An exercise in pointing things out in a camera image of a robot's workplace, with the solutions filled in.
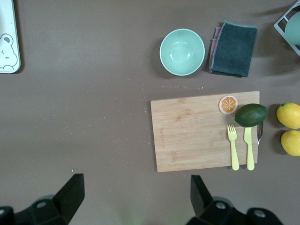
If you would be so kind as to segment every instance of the dark gray towel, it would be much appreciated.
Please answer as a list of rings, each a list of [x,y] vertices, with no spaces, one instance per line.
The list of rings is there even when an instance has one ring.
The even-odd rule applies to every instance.
[[[257,27],[225,22],[210,56],[210,72],[247,77],[256,33]]]

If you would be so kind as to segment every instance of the yellow fork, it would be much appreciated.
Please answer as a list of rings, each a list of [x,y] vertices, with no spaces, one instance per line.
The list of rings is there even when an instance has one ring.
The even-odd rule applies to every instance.
[[[235,140],[237,138],[236,130],[234,128],[233,124],[227,125],[227,131],[228,131],[228,139],[230,140],[230,146],[231,146],[231,164],[233,170],[238,170],[240,168],[238,154],[236,152],[235,148]]]

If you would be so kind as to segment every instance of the lemon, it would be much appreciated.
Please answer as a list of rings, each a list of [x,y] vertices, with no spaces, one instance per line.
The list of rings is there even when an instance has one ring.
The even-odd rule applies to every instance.
[[[281,136],[281,145],[291,156],[300,156],[300,131],[285,131]]]
[[[234,116],[234,120],[244,128],[254,127],[266,118],[267,108],[260,104],[247,104],[239,108]]]
[[[295,103],[284,103],[276,112],[279,122],[291,129],[300,128],[300,105]]]

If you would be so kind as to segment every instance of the avocado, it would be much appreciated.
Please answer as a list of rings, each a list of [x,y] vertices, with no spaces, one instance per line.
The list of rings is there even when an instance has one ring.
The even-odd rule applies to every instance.
[[[260,104],[247,104],[239,108],[234,116],[234,120],[244,128],[254,127],[266,118],[267,108]]]

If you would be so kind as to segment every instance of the bear drawing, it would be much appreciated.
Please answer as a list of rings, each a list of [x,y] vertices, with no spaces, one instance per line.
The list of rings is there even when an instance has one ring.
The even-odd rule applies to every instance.
[[[13,38],[9,34],[0,37],[0,71],[4,68],[14,68],[18,58],[13,50]]]

